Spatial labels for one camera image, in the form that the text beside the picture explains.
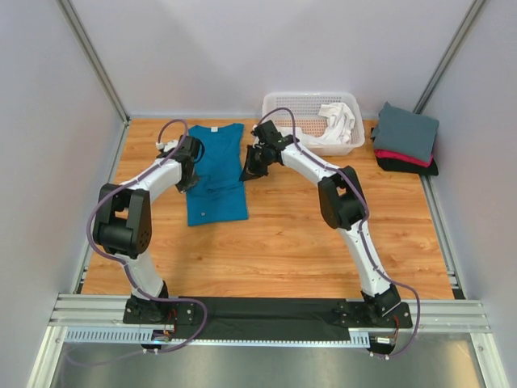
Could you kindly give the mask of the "blue t shirt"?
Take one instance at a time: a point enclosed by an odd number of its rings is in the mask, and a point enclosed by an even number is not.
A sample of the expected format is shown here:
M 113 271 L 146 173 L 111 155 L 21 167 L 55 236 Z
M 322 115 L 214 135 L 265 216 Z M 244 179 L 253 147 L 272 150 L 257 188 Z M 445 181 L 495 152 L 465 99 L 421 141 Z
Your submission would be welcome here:
M 240 180 L 243 131 L 241 123 L 190 128 L 189 134 L 204 146 L 204 153 L 195 165 L 200 181 L 186 194 L 190 227 L 249 218 L 246 190 Z

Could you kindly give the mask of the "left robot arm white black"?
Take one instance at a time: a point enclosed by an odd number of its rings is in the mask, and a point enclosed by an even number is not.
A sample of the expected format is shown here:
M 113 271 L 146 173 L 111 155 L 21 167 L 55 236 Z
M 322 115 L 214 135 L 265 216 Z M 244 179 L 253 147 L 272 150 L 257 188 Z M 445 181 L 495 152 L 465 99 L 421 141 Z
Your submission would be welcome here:
M 166 190 L 186 192 L 200 181 L 195 164 L 204 156 L 201 140 L 182 135 L 160 147 L 155 161 L 133 179 L 104 184 L 88 221 L 88 237 L 98 254 L 121 264 L 132 292 L 123 317 L 129 324 L 173 325 L 177 300 L 151 259 L 153 202 Z

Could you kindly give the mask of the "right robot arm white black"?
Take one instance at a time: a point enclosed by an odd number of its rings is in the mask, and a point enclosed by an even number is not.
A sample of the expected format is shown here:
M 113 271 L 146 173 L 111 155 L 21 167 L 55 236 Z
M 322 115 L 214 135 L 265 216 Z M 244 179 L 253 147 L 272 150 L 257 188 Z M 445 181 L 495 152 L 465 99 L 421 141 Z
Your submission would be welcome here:
M 364 317 L 373 326 L 392 320 L 401 323 L 401 297 L 385 274 L 368 228 L 368 205 L 355 170 L 329 164 L 304 147 L 293 135 L 282 135 L 272 121 L 255 125 L 254 143 L 247 147 L 241 181 L 268 175 L 274 163 L 286 166 L 317 187 L 325 223 L 337 230 L 359 274 Z

